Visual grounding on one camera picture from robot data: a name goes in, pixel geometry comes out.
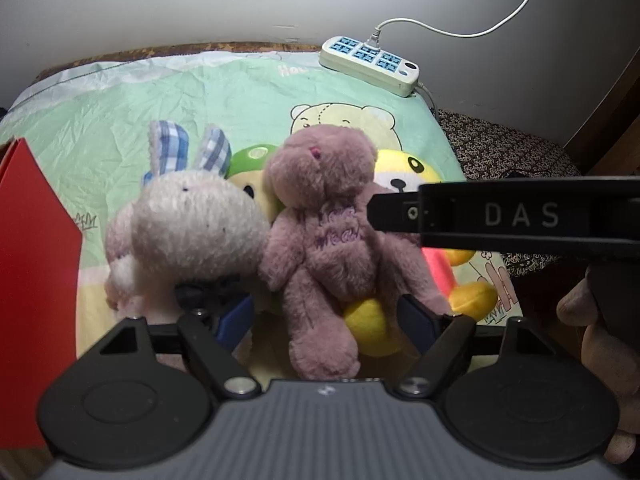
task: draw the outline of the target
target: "yellow plush foot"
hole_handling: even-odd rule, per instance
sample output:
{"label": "yellow plush foot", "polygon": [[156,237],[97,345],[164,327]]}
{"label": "yellow plush foot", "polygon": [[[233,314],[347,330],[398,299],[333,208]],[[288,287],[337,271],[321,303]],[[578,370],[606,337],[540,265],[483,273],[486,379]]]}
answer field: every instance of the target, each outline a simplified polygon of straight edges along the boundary
{"label": "yellow plush foot", "polygon": [[370,357],[383,357],[400,351],[388,334],[386,318],[378,300],[351,304],[344,311],[344,322],[358,343],[358,350]]}
{"label": "yellow plush foot", "polygon": [[449,304],[455,314],[466,314],[476,321],[494,309],[498,301],[498,292],[487,282],[471,282],[453,288],[449,295]]}
{"label": "yellow plush foot", "polygon": [[447,260],[451,267],[457,267],[458,265],[466,264],[476,254],[475,251],[469,251],[465,249],[444,249]]}

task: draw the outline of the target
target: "white cable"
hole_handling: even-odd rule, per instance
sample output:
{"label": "white cable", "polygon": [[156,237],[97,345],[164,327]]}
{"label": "white cable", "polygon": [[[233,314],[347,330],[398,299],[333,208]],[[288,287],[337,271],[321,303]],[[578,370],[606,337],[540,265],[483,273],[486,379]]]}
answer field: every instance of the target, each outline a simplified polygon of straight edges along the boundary
{"label": "white cable", "polygon": [[527,5],[528,2],[529,0],[523,0],[517,9],[514,10],[509,16],[504,18],[501,22],[496,23],[493,27],[488,28],[487,30],[483,30],[482,32],[475,32],[473,34],[457,34],[455,32],[447,32],[446,30],[440,30],[439,28],[431,27],[431,25],[427,25],[426,23],[419,22],[418,20],[412,20],[411,18],[392,18],[391,20],[385,20],[384,22],[380,23],[376,27],[375,32],[366,41],[366,45],[372,48],[380,48],[378,44],[378,38],[380,37],[380,29],[382,29],[382,27],[384,27],[385,25],[388,25],[389,23],[398,23],[398,22],[414,23],[415,25],[420,25],[423,28],[428,28],[433,32],[437,32],[438,34],[443,34],[444,36],[450,36],[452,38],[479,38],[480,36],[485,36],[493,32],[497,28],[503,26],[511,18],[516,16],[524,8],[524,6]]}
{"label": "white cable", "polygon": [[431,105],[433,105],[433,117],[436,119],[436,122],[440,124],[440,110],[438,109],[438,105],[436,104],[436,99],[433,98],[433,94],[431,93],[431,91],[420,81],[418,81],[415,84],[415,87],[419,88],[425,94],[427,94],[427,97],[431,101]]}

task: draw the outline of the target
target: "black circular pad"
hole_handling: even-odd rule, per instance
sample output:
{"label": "black circular pad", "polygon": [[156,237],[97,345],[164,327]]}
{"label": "black circular pad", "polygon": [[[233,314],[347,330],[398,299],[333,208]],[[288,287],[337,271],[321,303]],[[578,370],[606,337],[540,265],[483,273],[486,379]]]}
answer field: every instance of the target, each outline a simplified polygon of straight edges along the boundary
{"label": "black circular pad", "polygon": [[42,397],[38,424],[55,454],[123,469],[158,462],[195,439],[210,415],[195,378],[157,362],[106,358],[112,362],[70,368]]}
{"label": "black circular pad", "polygon": [[470,447],[529,466],[604,451],[619,417],[613,395],[579,362],[529,354],[459,378],[444,412]]}

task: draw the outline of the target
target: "blue fabric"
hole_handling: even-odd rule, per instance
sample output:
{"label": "blue fabric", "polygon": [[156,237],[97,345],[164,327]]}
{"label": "blue fabric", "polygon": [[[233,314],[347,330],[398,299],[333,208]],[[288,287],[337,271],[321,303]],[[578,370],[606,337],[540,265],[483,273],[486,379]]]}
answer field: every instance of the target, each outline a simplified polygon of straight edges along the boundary
{"label": "blue fabric", "polygon": [[411,340],[415,349],[424,354],[440,336],[440,326],[434,314],[428,314],[426,307],[420,308],[413,301],[403,296],[398,300],[396,317],[398,326]]}
{"label": "blue fabric", "polygon": [[198,168],[225,176],[231,162],[231,146],[225,133],[219,127],[210,124],[205,129],[204,139],[207,140],[202,149]]}
{"label": "blue fabric", "polygon": [[254,298],[248,294],[220,318],[218,331],[214,334],[216,341],[222,348],[232,352],[251,330],[254,319]]}
{"label": "blue fabric", "polygon": [[187,167],[189,136],[180,124],[158,121],[160,126],[160,174]]}

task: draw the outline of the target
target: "plaid bunny ear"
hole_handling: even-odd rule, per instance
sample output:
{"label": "plaid bunny ear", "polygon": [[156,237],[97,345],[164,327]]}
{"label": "plaid bunny ear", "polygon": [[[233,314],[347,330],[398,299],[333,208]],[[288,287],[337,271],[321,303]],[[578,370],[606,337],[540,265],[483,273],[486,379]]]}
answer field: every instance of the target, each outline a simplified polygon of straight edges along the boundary
{"label": "plaid bunny ear", "polygon": [[231,146],[225,133],[215,124],[204,130],[202,143],[196,157],[196,168],[225,176],[231,162]]}
{"label": "plaid bunny ear", "polygon": [[187,167],[189,134],[171,121],[149,123],[149,157],[151,171],[143,177],[143,185],[155,177]]}

